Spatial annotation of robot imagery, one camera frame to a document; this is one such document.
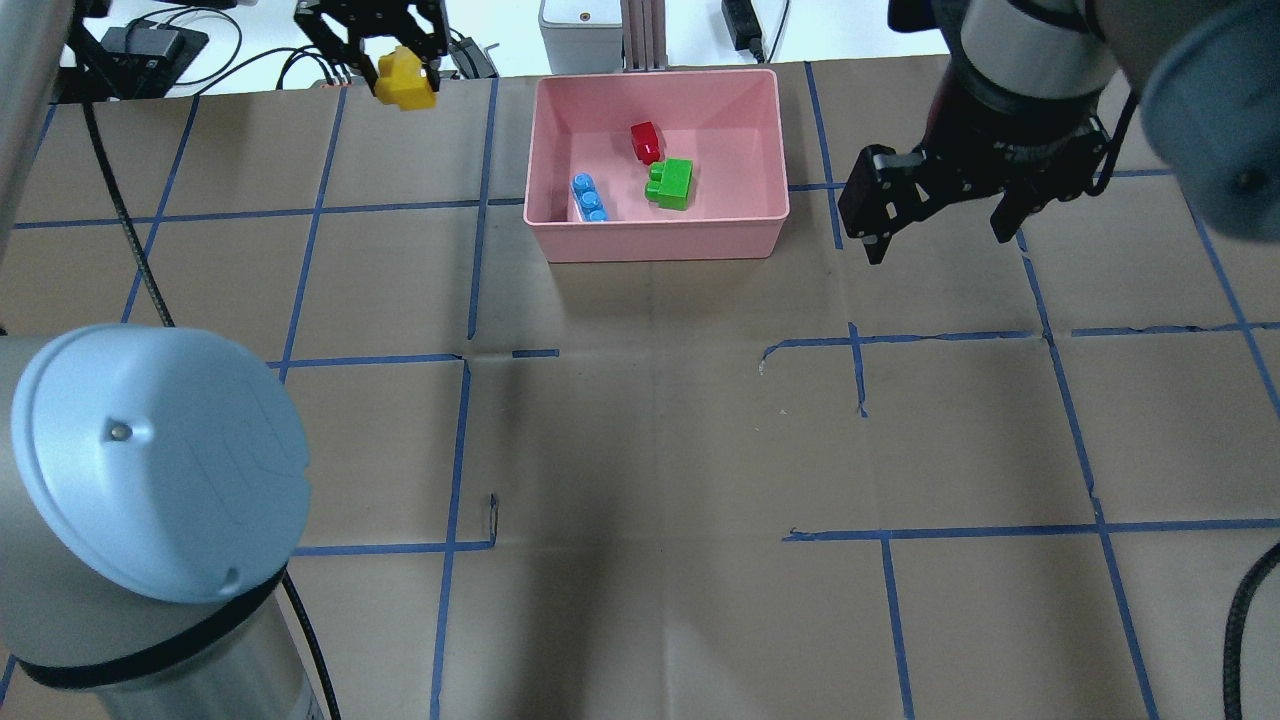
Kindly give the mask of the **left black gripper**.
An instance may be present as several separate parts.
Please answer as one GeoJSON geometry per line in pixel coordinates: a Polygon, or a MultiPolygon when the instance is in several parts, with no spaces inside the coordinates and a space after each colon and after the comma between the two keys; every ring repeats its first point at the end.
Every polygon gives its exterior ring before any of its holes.
{"type": "Polygon", "coordinates": [[[293,22],[326,60],[357,70],[371,94],[379,76],[364,44],[381,36],[411,49],[429,85],[440,85],[440,61],[451,46],[443,1],[297,1],[293,22]]]}

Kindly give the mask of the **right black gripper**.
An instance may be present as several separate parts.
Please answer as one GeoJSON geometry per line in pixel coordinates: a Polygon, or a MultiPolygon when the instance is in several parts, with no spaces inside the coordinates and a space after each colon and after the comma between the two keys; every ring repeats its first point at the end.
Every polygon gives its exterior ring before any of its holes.
{"type": "Polygon", "coordinates": [[[1097,115],[1100,92],[1048,100],[1015,94],[952,55],[911,152],[868,145],[837,200],[845,234],[879,265],[892,238],[945,206],[1002,193],[989,217],[1000,243],[1051,201],[1093,186],[1115,137],[1097,115]]]}

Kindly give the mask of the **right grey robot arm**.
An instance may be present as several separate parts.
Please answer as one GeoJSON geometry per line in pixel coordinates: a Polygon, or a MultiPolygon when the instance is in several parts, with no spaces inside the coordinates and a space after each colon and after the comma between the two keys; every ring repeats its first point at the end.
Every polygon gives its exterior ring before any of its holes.
{"type": "Polygon", "coordinates": [[[888,23],[941,32],[948,64],[922,141],[864,147],[838,197],[872,264],[954,204],[997,197],[1005,243],[1101,195],[1134,119],[1212,229],[1277,241],[1275,1],[892,1],[888,23]]]}

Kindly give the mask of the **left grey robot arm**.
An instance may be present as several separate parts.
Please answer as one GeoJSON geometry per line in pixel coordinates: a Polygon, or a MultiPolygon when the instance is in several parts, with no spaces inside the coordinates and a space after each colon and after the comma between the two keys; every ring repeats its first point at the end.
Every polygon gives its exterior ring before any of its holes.
{"type": "Polygon", "coordinates": [[[283,384],[206,331],[3,340],[3,643],[111,719],[337,719],[288,562],[308,445],[283,384]]]}

